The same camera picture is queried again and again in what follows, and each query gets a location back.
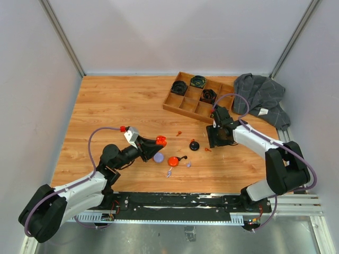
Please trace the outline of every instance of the white backdrop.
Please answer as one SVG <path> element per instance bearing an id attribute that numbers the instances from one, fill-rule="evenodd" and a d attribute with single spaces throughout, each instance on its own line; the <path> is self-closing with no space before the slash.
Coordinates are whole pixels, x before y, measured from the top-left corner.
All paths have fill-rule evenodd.
<path id="1" fill-rule="evenodd" d="M 85 72 L 268 74 L 310 0 L 50 0 Z"/>
<path id="2" fill-rule="evenodd" d="M 314 189 L 339 251 L 339 2 L 322 1 L 276 76 L 291 133 L 315 168 Z"/>
<path id="3" fill-rule="evenodd" d="M 18 217 L 51 181 L 81 78 L 37 0 L 0 3 L 0 253 L 19 253 Z"/>

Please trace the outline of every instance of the red cap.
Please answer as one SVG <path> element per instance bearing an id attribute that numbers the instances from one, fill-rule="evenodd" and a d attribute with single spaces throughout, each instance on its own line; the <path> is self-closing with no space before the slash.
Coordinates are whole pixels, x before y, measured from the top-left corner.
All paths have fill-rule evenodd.
<path id="1" fill-rule="evenodd" d="M 178 157 L 169 157 L 167 163 L 171 167 L 176 167 L 179 164 L 179 159 L 178 159 Z"/>
<path id="2" fill-rule="evenodd" d="M 156 144 L 161 144 L 163 147 L 167 145 L 166 137 L 164 136 L 157 136 L 157 140 L 155 141 Z"/>

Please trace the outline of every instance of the gray cloth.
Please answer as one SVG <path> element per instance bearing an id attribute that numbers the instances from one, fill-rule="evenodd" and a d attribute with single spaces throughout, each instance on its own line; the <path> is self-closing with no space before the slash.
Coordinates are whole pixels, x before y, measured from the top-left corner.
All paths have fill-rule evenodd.
<path id="1" fill-rule="evenodd" d="M 290 118 L 279 105 L 285 88 L 277 82 L 251 73 L 242 74 L 234 81 L 234 91 L 247 99 L 251 115 L 262 118 L 283 131 L 291 125 Z M 246 104 L 240 97 L 234 99 L 233 112 L 237 114 L 246 112 Z"/>

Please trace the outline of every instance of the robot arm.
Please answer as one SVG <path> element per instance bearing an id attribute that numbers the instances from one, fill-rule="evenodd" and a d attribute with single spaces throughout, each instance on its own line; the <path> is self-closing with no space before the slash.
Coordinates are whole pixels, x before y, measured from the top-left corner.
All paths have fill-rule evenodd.
<path id="1" fill-rule="evenodd" d="M 297 143 L 283 143 L 271 139 L 244 122 L 234 121 L 224 107 L 217 107 L 213 112 L 214 123 L 207 126 L 210 147 L 243 144 L 265 159 L 266 178 L 241 190 L 245 205 L 252 205 L 264 198 L 282 195 L 310 181 L 307 166 L 295 156 L 287 153 L 280 144 L 302 157 Z M 269 142 L 259 136 L 268 138 Z"/>
<path id="2" fill-rule="evenodd" d="M 130 166 L 138 157 L 147 162 L 166 146 L 166 138 L 163 136 L 149 140 L 142 138 L 135 128 L 126 129 L 124 135 L 130 146 L 120 151 L 115 144 L 107 145 L 100 156 L 95 174 L 90 173 L 72 183 L 55 188 L 46 184 L 37 190 L 19 216 L 19 222 L 23 226 L 38 202 L 48 195 L 61 191 L 43 202 L 30 218 L 28 229 L 38 242 L 49 240 L 63 223 L 80 212 L 112 204 L 111 186 L 120 177 L 117 170 Z"/>

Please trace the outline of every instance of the purple lid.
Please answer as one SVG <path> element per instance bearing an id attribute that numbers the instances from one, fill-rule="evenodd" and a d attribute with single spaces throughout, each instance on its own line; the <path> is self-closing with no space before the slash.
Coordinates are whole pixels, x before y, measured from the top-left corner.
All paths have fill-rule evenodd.
<path id="1" fill-rule="evenodd" d="M 165 159 L 165 156 L 161 153 L 161 152 L 157 152 L 154 157 L 153 157 L 154 161 L 156 163 L 161 163 L 164 161 Z"/>

